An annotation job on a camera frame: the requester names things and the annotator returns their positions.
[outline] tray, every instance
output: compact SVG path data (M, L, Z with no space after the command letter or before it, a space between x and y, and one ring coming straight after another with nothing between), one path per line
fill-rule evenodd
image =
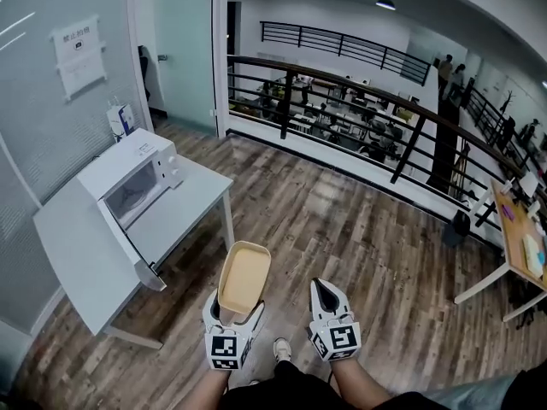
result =
M219 283L221 307L249 314L260 300L272 256L254 243L236 242L230 248Z

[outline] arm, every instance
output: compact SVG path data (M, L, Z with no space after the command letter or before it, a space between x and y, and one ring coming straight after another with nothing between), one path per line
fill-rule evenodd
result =
M369 410L391 399L356 359L333 361L331 368L342 398L352 406Z
M208 370L186 396L183 408L186 410L216 410L222 394L228 385L232 371Z

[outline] trash can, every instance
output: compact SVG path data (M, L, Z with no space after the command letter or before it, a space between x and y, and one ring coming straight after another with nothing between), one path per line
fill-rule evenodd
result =
M444 227L443 243L451 248L460 244L469 233L471 220L463 211L458 210L454 219Z

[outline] ceiling light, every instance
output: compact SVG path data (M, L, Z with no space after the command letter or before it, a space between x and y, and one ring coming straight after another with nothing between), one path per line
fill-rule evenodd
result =
M0 47L0 51L4 50L6 47L8 47L10 44L14 43L15 41L17 41L19 38L21 37L24 37L26 35L26 32L23 32L21 35L19 35L18 37L15 37L13 38L11 41L9 41L8 43L4 44L2 47Z
M395 4L392 0L379 0L376 2L376 6L380 6L381 8L386 8L389 10L395 10Z
M24 20L27 20L27 19L31 18L34 14L36 14L36 12L32 12L31 14L29 14L29 15L27 15L27 16L21 18L20 20L16 21L16 22L15 22L14 24L12 24L11 26L6 27L4 30L2 30L2 31L0 32L0 37L1 37L2 35L4 35L7 31L13 29L13 28L14 28L15 26L17 26L18 24L21 24Z

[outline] floor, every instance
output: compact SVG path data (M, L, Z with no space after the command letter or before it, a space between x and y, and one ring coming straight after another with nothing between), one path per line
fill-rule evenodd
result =
M234 179L235 237L266 246L273 257L260 331L231 387L271 375L278 336L290 339L298 367L327 378L304 330L309 281L317 276L347 293L362 329L359 361L393 393L517 372L547 357L542 313L520 331L501 321L509 309L505 279L453 303L497 266L485 245L468 238L447 249L441 221L260 143L219 141L166 123L158 132L182 155ZM162 265L168 287L141 289L115 321L160 338L159 351L93 337L64 300L33 344L15 390L46 409L177 408L207 369L201 308L225 256L221 221L211 214Z

